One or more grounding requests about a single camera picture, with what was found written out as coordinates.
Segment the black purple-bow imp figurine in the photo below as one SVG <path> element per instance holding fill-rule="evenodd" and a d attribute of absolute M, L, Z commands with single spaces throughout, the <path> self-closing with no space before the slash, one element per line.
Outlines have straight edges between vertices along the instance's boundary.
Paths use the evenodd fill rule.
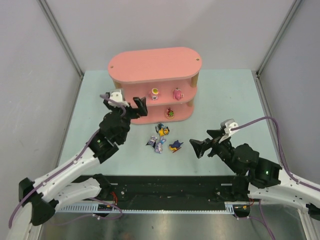
<path fill-rule="evenodd" d="M 148 142 L 146 143 L 146 146 L 151 146 L 151 147 L 155 148 L 157 141 L 158 141 L 157 136 L 151 136 L 150 139 L 148 140 Z"/>

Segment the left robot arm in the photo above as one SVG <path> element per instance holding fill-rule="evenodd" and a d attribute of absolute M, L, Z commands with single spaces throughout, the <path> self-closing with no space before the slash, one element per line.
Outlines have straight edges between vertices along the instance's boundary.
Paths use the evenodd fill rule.
<path fill-rule="evenodd" d="M 134 97 L 133 108 L 123 97 L 121 89 L 101 95 L 104 105 L 110 110 L 99 124 L 84 148 L 51 172 L 19 183 L 19 207 L 32 205 L 30 222 L 39 226 L 50 220 L 66 205 L 95 198 L 104 200 L 112 192 L 112 185 L 102 174 L 95 174 L 87 180 L 75 183 L 82 173 L 103 164 L 124 144 L 132 119 L 148 115 L 146 98 Z"/>

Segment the pink bear strawberry figurine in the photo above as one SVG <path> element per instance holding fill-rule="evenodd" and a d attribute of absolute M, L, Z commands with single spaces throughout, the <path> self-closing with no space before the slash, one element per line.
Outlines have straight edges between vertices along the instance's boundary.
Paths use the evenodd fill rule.
<path fill-rule="evenodd" d="M 175 112 L 170 107 L 165 110 L 164 115 L 168 120 L 175 118 Z"/>

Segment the yellow mouse navy-hood figurine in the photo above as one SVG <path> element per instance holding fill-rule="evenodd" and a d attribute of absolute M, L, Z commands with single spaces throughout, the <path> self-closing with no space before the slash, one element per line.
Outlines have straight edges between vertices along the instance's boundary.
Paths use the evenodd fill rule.
<path fill-rule="evenodd" d="M 169 144 L 169 149 L 172 153 L 175 153 L 179 149 L 181 149 L 184 143 L 180 142 L 179 140 L 175 140 L 172 144 Z"/>

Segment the yellow mouse dragon-costume figurine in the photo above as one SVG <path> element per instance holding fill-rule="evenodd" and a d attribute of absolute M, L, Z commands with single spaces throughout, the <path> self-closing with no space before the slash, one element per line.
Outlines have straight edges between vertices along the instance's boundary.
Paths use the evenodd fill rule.
<path fill-rule="evenodd" d="M 165 126 L 163 123 L 158 123 L 155 126 L 155 131 L 160 137 L 167 136 L 170 133 L 169 127 Z"/>

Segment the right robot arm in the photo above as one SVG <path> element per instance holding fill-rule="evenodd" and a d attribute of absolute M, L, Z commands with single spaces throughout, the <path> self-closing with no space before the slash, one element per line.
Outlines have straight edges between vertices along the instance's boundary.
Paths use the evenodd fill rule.
<path fill-rule="evenodd" d="M 207 133 L 210 137 L 205 140 L 189 141 L 196 157 L 219 157 L 235 173 L 235 179 L 247 186 L 248 197 L 287 204 L 320 219 L 318 186 L 295 181 L 281 165 L 260 157 L 247 143 L 232 146 L 231 138 L 223 139 L 220 130 Z"/>

